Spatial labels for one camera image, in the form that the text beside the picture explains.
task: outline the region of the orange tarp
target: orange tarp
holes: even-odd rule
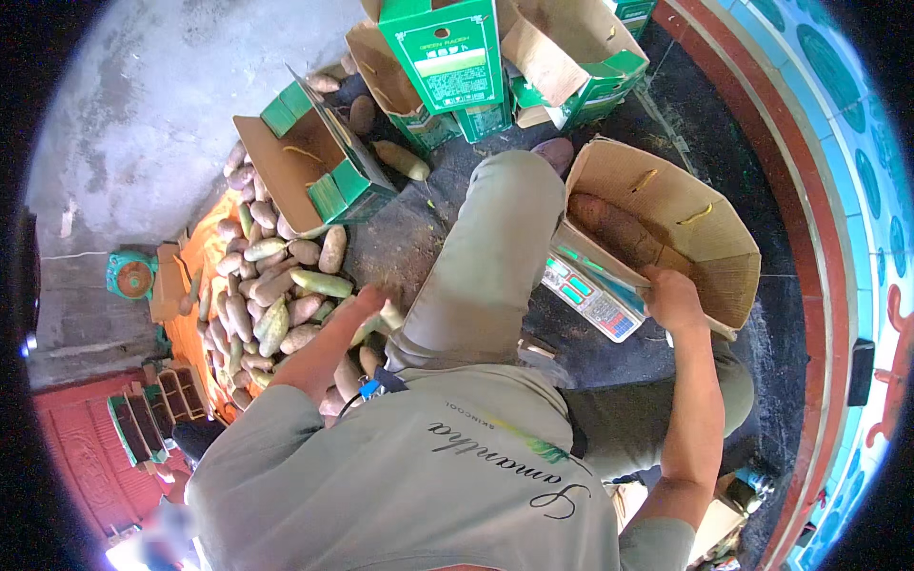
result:
[[[204,288],[210,286],[213,289],[213,301],[209,308],[210,316],[216,315],[216,295],[229,285],[225,278],[216,273],[216,264],[225,255],[228,244],[228,241],[216,231],[216,224],[222,218],[238,219],[238,207],[236,206],[238,197],[239,191],[229,189],[213,206],[213,209],[200,220],[194,229],[194,234],[181,250],[181,260],[184,261],[190,276],[193,276],[198,268],[203,268],[200,291],[202,292]],[[195,305],[194,310],[187,317],[178,315],[173,320],[163,323],[163,326],[168,334],[168,339],[172,342],[172,353],[175,354],[175,358],[186,361],[197,368],[209,402],[225,420],[230,422],[235,418],[235,410],[232,407],[226,407],[226,403],[231,400],[229,394],[219,386],[211,369],[207,366],[205,350],[200,336],[197,334],[197,311],[198,307]],[[253,395],[259,393],[257,387],[252,387],[251,393]]]

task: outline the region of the purple shoe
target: purple shoe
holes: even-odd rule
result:
[[[574,145],[568,139],[557,137],[538,144],[530,149],[530,153],[536,153],[546,159],[556,174],[562,176],[574,158]]]

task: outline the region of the digital scale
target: digital scale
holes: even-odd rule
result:
[[[634,291],[562,258],[555,249],[549,250],[541,283],[615,343],[644,323],[643,302]]]

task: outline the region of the red wall trim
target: red wall trim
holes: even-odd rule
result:
[[[751,141],[758,155],[771,190],[778,201],[781,217],[787,228],[791,250],[799,277],[805,313],[806,352],[810,362],[806,367],[806,402],[803,414],[800,448],[794,475],[787,492],[781,519],[769,542],[768,551],[762,557],[760,568],[779,565],[789,553],[795,538],[799,536],[804,521],[791,523],[791,518],[800,506],[811,504],[822,488],[824,473],[834,451],[841,424],[845,402],[845,385],[849,366],[850,316],[847,303],[844,256],[838,241],[831,205],[815,165],[813,155],[802,136],[800,128],[784,103],[774,84],[740,41],[717,16],[700,0],[677,0],[678,4],[693,18],[704,32],[711,36],[725,52],[730,61],[747,78],[749,85],[758,94],[765,111],[771,116],[780,137],[784,140],[789,155],[796,165],[803,189],[798,190],[789,176],[787,163],[781,149],[775,142],[771,129],[762,119],[749,94],[737,79],[728,63],[709,45],[692,25],[666,0],[661,0],[654,11],[654,20],[663,26],[685,51],[695,60],[739,121],[744,133]],[[813,222],[820,236],[820,250],[826,261],[821,276],[816,264],[815,246],[802,210],[801,192],[805,192],[813,214]],[[823,282],[827,283],[830,295],[831,325],[833,343],[831,377],[825,378],[826,339]],[[820,434],[820,422],[826,383],[835,390],[830,392],[828,416]],[[802,495],[806,483],[805,475],[813,461],[816,445],[819,456],[813,466],[807,493]],[[774,546],[782,539],[781,549]]]

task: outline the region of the red door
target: red door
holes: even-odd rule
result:
[[[143,370],[136,369],[34,397],[59,477],[102,549],[107,549],[105,539],[113,534],[112,527],[121,531],[141,523],[165,490],[157,477],[130,465],[108,414],[108,397],[143,379]],[[171,450],[167,464],[186,471],[177,449]]]

